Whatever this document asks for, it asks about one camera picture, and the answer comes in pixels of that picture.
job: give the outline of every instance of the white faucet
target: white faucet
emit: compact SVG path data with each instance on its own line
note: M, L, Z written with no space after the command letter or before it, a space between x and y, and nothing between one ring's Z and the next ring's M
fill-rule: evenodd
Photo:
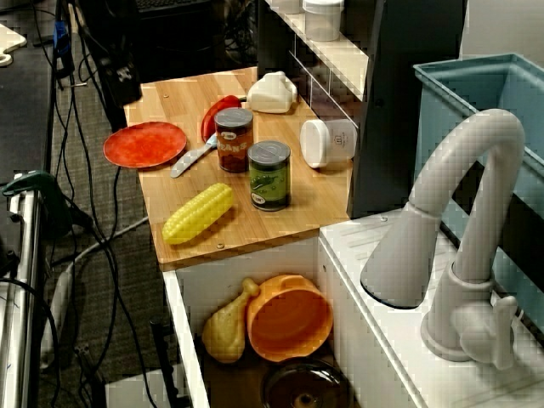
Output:
M484 175L454 261L442 275L422 339L436 355L477 360L502 370L513 364L514 297L490 305L491 266L524 154L524 130L505 110L469 117L440 143L419 174L399 220L361 272L365 290L399 309L423 300L440 220L459 182L488 152Z

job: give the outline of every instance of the knife handle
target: knife handle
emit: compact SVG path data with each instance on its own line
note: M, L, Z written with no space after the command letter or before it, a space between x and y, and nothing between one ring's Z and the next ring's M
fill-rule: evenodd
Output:
M185 153L177 162L173 165L170 177L173 179L179 177L185 170L187 170L191 164L196 162L200 156L206 153L212 148L209 144L204 144L202 147L196 150L190 150Z

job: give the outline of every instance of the canned food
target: canned food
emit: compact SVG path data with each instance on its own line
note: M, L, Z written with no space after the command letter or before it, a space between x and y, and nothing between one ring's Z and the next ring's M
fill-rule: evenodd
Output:
M227 172L248 169L247 150L253 145L253 114L242 108L227 108L215 115L219 166Z
M252 204L278 211L291 201L291 149L275 140L254 144L248 151Z

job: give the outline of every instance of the blue basket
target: blue basket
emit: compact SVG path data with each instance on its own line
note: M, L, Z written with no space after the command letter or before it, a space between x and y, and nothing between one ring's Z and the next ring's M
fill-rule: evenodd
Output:
M414 177L442 139L467 117L486 109L512 112L525 130L524 162L514 193L544 218L544 70L517 54L414 65L422 100ZM485 156L479 161L485 164ZM462 237L468 215L450 201L444 223ZM544 294L499 248L497 281L517 294L520 306L544 329Z

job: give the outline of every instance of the red plate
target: red plate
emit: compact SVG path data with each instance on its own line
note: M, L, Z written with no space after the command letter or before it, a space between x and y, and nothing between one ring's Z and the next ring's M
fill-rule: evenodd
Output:
M181 153L186 144L187 137L179 127L147 122L113 133L104 143L104 156L121 167L158 166Z

